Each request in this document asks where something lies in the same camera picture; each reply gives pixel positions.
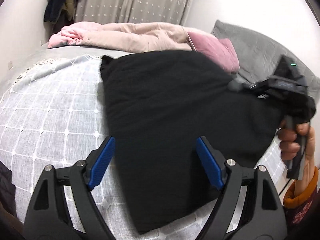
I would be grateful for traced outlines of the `right forearm orange sleeve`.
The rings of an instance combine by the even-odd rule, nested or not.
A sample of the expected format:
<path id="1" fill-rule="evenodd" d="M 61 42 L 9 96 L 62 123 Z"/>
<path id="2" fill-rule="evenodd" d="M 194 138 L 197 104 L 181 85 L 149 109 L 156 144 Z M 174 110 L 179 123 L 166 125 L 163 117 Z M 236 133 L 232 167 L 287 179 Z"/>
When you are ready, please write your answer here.
<path id="1" fill-rule="evenodd" d="M 319 189 L 318 169 L 314 168 L 313 178 L 301 194 L 295 194 L 295 180 L 283 199 L 286 217 L 286 239 L 319 239 Z"/>

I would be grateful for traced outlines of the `person's right hand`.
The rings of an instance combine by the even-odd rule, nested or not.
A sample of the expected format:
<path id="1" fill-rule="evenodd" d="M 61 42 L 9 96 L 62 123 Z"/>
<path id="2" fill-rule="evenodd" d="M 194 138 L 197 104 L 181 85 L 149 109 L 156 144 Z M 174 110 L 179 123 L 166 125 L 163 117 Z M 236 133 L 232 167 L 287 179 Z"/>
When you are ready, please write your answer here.
<path id="1" fill-rule="evenodd" d="M 305 147 L 303 178 L 295 182 L 296 195 L 308 187 L 315 174 L 315 130 L 309 123 L 298 124 L 295 129 L 289 129 L 285 120 L 281 122 L 277 136 L 280 140 L 282 161 L 292 160 L 300 150 L 300 144 L 296 142 L 297 135 L 307 135 L 308 139 Z"/>

